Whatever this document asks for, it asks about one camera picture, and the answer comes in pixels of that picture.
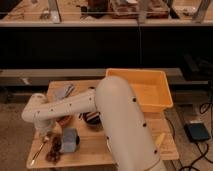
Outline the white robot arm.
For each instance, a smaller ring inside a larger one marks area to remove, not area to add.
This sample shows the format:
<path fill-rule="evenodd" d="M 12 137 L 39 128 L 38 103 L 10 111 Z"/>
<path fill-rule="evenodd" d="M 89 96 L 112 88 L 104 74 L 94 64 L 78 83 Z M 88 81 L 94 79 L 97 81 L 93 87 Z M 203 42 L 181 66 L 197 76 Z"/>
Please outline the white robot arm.
<path fill-rule="evenodd" d="M 22 112 L 26 122 L 46 133 L 60 116 L 97 112 L 118 171 L 167 171 L 129 83 L 108 76 L 96 88 L 48 103 L 35 93 Z"/>

